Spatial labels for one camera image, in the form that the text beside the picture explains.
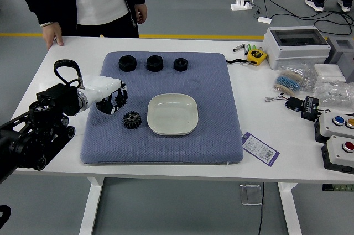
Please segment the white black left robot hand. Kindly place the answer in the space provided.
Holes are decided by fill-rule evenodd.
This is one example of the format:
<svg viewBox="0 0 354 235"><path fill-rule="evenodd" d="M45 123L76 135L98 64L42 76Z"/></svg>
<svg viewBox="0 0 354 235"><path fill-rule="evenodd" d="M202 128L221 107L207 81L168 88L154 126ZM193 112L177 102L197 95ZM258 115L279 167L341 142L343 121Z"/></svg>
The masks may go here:
<svg viewBox="0 0 354 235"><path fill-rule="evenodd" d="M120 79L107 76L87 76L82 87L77 89L79 111L96 108L112 115L127 103L127 86Z"/></svg>

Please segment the person's right hand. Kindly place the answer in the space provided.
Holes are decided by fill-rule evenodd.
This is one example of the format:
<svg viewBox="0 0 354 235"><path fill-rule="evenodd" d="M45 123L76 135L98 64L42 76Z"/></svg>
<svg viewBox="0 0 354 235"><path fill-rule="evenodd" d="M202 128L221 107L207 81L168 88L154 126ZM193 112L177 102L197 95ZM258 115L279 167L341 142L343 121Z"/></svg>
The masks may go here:
<svg viewBox="0 0 354 235"><path fill-rule="evenodd" d="M58 22L45 23L42 27L42 34L48 50L52 47L55 40L58 46L64 45L62 30Z"/></svg>

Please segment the person's left hand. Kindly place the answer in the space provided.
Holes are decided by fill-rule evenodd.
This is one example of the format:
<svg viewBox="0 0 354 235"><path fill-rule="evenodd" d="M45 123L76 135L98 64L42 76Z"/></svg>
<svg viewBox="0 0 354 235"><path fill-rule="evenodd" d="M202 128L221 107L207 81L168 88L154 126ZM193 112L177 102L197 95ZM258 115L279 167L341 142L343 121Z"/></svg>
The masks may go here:
<svg viewBox="0 0 354 235"><path fill-rule="evenodd" d="M148 8L145 3L135 4L134 10L136 13L136 21L138 24L143 24L147 20Z"/></svg>

